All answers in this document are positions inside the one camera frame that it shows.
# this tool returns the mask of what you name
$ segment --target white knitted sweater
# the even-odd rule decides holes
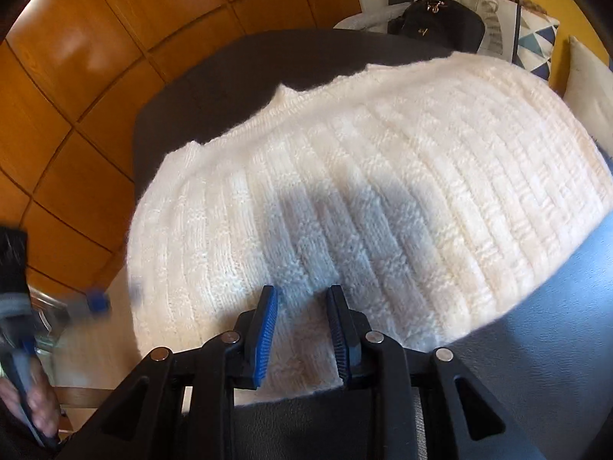
[[[169,154],[139,202],[139,349],[198,347],[273,283],[268,377],[243,401],[329,388],[331,284],[374,329],[431,350],[513,308],[612,204],[580,123],[505,62],[454,54],[281,86],[249,121]]]

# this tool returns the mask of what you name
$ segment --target human hand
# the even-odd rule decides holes
[[[31,362],[33,386],[28,393],[28,405],[32,422],[41,433],[53,437],[59,424],[59,403],[39,359],[32,358]],[[19,393],[7,378],[0,378],[0,398],[10,413],[22,419]]]

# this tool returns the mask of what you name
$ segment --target handbag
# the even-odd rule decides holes
[[[387,33],[476,53],[485,24],[475,12],[456,1],[415,0],[400,17],[389,22]]]

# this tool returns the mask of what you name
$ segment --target geometric patterned pillow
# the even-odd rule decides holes
[[[477,13],[485,34],[477,55],[497,57],[547,81],[560,22],[511,0],[455,0]]]

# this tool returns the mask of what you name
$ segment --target black leather ottoman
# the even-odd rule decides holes
[[[166,153],[249,118],[280,82],[306,89],[369,62],[448,54],[397,36],[341,30],[244,38],[143,108],[134,134],[137,197]],[[613,406],[613,215],[524,303],[451,347],[546,458],[613,458],[609,427],[594,442]],[[330,391],[237,409],[237,457],[365,458],[369,406],[367,393]]]

